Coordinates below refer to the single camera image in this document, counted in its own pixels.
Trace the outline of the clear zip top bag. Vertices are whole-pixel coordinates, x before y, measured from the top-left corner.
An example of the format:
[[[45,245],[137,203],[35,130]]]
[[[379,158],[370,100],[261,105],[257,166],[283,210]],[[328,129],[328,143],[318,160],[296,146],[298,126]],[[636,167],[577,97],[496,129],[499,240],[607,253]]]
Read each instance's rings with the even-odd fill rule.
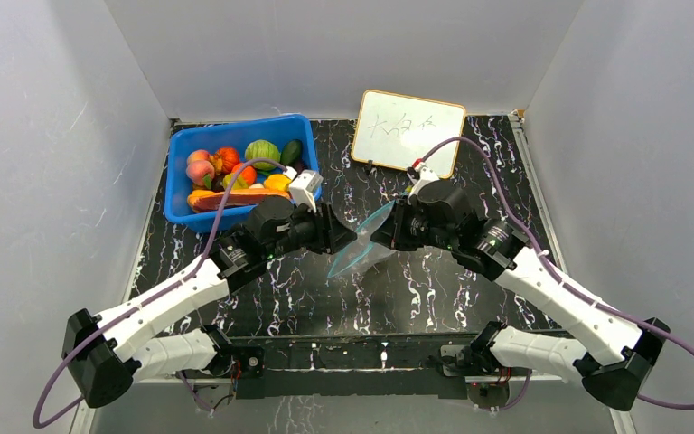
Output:
[[[370,240],[372,233],[387,220],[392,207],[393,202],[382,205],[357,227],[357,239],[336,255],[328,279],[363,273],[397,253]]]

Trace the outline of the yellow bell pepper toy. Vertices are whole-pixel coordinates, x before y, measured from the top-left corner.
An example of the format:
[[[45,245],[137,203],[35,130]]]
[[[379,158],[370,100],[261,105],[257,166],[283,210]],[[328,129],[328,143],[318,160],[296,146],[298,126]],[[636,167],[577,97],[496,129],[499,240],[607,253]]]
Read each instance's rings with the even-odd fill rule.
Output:
[[[273,174],[268,176],[263,185],[268,190],[274,190],[278,192],[288,192],[288,187],[292,183],[292,179],[282,174]]]

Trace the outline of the green round melon toy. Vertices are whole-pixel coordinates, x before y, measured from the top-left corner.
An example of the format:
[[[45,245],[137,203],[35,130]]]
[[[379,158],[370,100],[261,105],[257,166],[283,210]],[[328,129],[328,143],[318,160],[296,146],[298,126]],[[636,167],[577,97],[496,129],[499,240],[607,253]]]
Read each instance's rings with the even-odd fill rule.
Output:
[[[261,158],[260,162],[256,162],[253,166],[257,170],[269,172],[277,168],[276,163],[280,162],[280,150],[273,143],[259,139],[250,142],[245,150],[244,156],[246,160],[254,160]]]

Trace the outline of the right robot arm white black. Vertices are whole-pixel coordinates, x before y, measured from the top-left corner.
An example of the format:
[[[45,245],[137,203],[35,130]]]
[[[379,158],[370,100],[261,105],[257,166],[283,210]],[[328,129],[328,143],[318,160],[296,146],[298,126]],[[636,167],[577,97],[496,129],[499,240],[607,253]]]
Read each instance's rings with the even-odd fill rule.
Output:
[[[397,251],[436,247],[456,262],[527,299],[569,332],[568,338],[522,332],[490,322],[458,358],[485,374],[520,367],[583,386],[604,405],[629,411],[663,347],[663,338],[587,301],[554,279],[556,269],[505,221],[478,215],[464,191],[447,180],[397,199],[371,241]]]

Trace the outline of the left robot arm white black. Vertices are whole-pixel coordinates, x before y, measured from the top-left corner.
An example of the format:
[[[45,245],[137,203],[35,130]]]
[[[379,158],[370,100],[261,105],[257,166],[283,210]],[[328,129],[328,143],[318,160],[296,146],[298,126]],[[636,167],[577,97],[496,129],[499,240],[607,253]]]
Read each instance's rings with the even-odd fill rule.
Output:
[[[214,326],[159,337],[177,319],[228,298],[258,279],[272,260],[305,249],[335,254],[357,238],[326,202],[314,207],[268,197],[214,242],[208,256],[117,307],[83,308],[67,321],[62,357],[82,399],[109,405],[136,382],[185,370],[222,376],[240,358]]]

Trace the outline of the dark green avocado toy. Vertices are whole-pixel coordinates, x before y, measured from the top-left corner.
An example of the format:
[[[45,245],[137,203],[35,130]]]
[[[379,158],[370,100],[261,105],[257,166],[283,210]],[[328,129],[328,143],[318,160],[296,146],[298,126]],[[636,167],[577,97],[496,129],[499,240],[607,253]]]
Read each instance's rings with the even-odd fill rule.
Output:
[[[294,163],[301,157],[303,153],[303,142],[298,139],[293,139],[287,142],[280,151],[280,164],[285,166],[293,166]]]

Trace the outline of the white dry-erase board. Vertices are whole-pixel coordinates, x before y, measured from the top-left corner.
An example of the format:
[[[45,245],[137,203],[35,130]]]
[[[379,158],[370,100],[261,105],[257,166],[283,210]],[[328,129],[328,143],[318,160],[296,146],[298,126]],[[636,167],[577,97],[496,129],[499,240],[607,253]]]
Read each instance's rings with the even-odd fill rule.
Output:
[[[404,171],[440,142],[459,137],[465,107],[379,90],[363,93],[353,160]]]

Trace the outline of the orange tangerine toy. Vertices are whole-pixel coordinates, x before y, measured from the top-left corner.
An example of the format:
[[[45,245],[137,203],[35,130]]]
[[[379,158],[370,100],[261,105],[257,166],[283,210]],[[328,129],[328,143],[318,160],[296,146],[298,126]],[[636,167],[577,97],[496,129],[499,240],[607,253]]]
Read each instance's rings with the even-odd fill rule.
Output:
[[[238,163],[232,167],[231,173],[239,173],[235,183],[238,188],[249,188],[257,180],[257,172],[252,165],[244,166],[243,163]]]

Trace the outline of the blue plastic bin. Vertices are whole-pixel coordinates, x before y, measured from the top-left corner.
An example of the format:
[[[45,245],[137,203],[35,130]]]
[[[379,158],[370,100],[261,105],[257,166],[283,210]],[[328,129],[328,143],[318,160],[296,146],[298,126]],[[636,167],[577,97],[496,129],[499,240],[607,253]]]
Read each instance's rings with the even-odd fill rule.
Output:
[[[316,172],[319,170],[310,120],[300,114],[187,128],[175,133],[170,141],[163,199],[166,220],[196,233],[210,232],[215,212],[195,213],[187,203],[187,196],[192,191],[185,173],[189,154],[199,149],[215,152],[228,146],[244,156],[248,144],[258,139],[269,141],[278,149],[283,149],[294,139],[300,140],[305,167]]]

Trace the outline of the hot dog bun toy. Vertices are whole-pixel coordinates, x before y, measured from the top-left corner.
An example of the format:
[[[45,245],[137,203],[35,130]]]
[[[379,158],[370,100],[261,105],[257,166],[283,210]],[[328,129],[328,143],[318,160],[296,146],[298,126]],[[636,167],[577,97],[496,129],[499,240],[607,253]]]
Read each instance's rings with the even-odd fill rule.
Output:
[[[279,197],[291,200],[286,192],[266,188],[237,189],[231,192],[211,192],[195,190],[187,196],[188,206],[196,213],[217,211],[222,199],[227,196],[225,207],[251,206],[261,203],[268,197]]]

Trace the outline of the orange pumpkin toy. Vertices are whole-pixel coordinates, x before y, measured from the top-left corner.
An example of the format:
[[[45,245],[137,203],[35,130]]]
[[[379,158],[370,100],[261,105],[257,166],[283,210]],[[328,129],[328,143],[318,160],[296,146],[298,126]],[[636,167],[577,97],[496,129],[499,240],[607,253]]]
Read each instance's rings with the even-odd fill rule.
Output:
[[[239,152],[236,148],[225,146],[210,155],[215,173],[226,175],[232,172],[233,168],[240,163]]]

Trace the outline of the pink peach toy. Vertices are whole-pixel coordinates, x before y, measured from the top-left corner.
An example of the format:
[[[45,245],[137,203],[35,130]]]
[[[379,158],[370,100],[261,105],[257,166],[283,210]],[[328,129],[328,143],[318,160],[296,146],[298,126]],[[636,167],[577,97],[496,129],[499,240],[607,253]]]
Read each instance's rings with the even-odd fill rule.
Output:
[[[194,185],[210,190],[216,175],[214,165],[208,160],[196,160],[187,165],[185,173]]]
[[[209,153],[207,150],[198,149],[198,150],[191,152],[188,155],[188,157],[186,159],[186,164],[191,165],[191,164],[198,162],[198,161],[209,161],[210,157],[211,157],[211,153]]]

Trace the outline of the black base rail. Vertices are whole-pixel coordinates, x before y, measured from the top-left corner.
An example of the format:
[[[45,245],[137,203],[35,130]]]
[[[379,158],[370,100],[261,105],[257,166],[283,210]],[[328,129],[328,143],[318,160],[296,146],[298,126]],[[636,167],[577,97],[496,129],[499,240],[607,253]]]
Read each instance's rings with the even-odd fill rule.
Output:
[[[157,336],[125,354],[122,338],[97,328],[68,332],[63,353],[91,408],[110,404],[134,383],[197,371],[228,378],[242,399],[284,394],[466,397],[464,380],[501,382],[531,371],[580,384],[616,410],[629,410],[639,390],[624,348],[604,365],[577,339],[528,333],[491,322],[478,335],[297,336],[230,339],[215,325]]]

